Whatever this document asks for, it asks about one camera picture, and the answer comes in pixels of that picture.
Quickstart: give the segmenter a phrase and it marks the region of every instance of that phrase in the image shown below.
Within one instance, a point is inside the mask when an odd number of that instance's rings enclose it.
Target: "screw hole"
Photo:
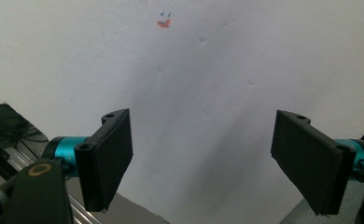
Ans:
[[[90,148],[90,144],[83,144],[80,146],[80,149],[89,149]]]
[[[346,146],[337,146],[337,148],[341,151],[346,151],[346,152],[350,151],[350,148]]]

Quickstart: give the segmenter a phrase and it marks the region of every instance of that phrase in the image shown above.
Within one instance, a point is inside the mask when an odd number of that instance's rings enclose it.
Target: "white backdrop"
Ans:
[[[129,107],[121,195],[173,224],[279,223],[301,195],[276,110],[364,134],[364,0],[0,1],[0,100],[49,138]]]

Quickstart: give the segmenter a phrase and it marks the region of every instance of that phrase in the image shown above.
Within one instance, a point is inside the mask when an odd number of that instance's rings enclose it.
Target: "drawing on wall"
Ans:
[[[158,21],[158,25],[161,28],[169,28],[170,27],[170,23],[171,23],[171,20],[170,20],[171,12],[170,13],[166,13],[165,11],[163,11],[160,15],[162,17],[165,17],[165,18],[162,19],[161,21]]]

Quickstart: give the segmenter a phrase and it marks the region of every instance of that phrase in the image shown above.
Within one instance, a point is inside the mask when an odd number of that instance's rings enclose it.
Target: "red mark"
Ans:
[[[170,19],[167,19],[167,21],[158,21],[158,25],[161,28],[168,28],[168,27],[170,27],[170,23],[171,23],[171,20]]]

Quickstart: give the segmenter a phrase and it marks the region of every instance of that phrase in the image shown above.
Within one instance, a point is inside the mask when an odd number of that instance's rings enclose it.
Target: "white wall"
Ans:
[[[0,1],[0,100],[50,138],[129,107],[121,195],[173,224],[279,223],[301,196],[276,109],[364,134],[364,0]]]

